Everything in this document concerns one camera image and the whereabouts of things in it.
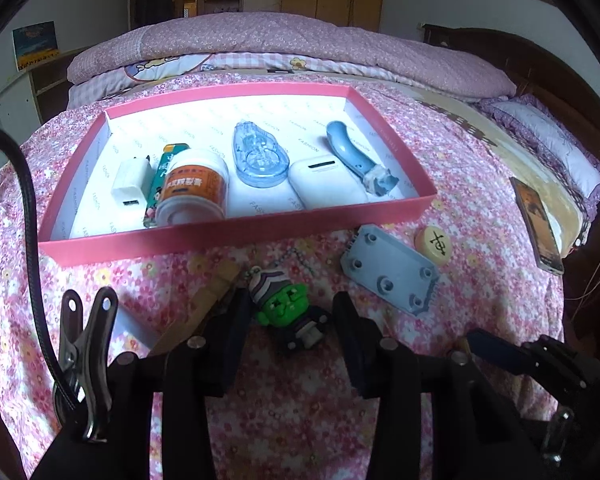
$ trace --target orange label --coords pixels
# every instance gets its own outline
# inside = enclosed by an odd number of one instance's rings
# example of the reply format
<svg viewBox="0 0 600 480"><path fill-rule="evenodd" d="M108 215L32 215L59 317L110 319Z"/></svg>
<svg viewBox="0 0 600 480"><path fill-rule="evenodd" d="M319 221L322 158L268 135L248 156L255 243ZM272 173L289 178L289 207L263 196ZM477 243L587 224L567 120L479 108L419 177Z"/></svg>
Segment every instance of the orange label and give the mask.
<svg viewBox="0 0 600 480"><path fill-rule="evenodd" d="M161 200L172 196L200 196L224 210L226 185L218 173L205 166L180 166L172 170L162 188Z"/></svg>

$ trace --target green figurine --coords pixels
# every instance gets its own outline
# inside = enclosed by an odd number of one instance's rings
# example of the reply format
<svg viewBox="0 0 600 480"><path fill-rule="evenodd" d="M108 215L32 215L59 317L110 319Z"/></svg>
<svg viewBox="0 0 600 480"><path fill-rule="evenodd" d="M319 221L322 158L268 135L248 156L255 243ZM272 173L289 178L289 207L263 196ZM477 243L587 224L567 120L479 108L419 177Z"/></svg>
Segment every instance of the green figurine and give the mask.
<svg viewBox="0 0 600 480"><path fill-rule="evenodd" d="M251 278L251 299L258 306L258 322L274 331L274 338L287 351L302 345L312 348L324 337L330 314L318 306L309 305L304 283L292 283L279 269L261 270Z"/></svg>

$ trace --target broken blue plastic handle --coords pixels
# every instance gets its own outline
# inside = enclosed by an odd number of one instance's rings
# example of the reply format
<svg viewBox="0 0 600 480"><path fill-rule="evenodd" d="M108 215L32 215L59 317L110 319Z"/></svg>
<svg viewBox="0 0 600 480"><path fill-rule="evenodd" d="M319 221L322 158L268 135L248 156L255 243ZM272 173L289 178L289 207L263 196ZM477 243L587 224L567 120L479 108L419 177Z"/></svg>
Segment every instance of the broken blue plastic handle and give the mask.
<svg viewBox="0 0 600 480"><path fill-rule="evenodd" d="M327 140L333 153L362 180L369 193L384 196L398 184L398 179L387 168L376 164L353 145L347 125L342 121L327 124Z"/></svg>

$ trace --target white charger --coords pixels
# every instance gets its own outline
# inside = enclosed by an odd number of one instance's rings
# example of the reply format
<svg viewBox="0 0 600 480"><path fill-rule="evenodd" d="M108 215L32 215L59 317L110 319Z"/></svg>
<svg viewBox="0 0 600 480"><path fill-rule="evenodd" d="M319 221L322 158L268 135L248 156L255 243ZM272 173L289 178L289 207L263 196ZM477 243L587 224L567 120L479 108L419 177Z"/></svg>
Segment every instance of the white charger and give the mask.
<svg viewBox="0 0 600 480"><path fill-rule="evenodd" d="M146 209L146 196L153 178L149 157L120 162L113 180L111 196L121 208Z"/></svg>
<svg viewBox="0 0 600 480"><path fill-rule="evenodd" d="M322 155L294 162L289 182L307 209L365 204L369 196L335 155Z"/></svg>

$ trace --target pink box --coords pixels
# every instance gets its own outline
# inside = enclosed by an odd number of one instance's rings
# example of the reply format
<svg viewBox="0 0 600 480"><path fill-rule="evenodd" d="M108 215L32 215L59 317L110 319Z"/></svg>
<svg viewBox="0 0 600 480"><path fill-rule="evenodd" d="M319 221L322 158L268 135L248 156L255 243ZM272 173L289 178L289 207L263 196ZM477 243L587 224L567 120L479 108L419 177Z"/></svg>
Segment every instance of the pink box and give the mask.
<svg viewBox="0 0 600 480"><path fill-rule="evenodd" d="M381 114L349 86L322 83L244 83L208 88L193 88L157 96L136 99L106 110L111 118L135 112L192 101L237 96L307 95L344 97L350 101L382 139L418 193L416 198L390 202L367 203L318 210L303 210L266 214L206 224L152 228L115 234L52 240L60 208L72 184L74 175L88 153L98 133L106 124L101 114L91 125L67 164L56 187L39 232L39 247L61 266L74 266L178 253L218 246L243 246L282 238L305 237L341 229L353 229L362 224L385 224L417 220L437 194L435 185L413 153Z"/></svg>

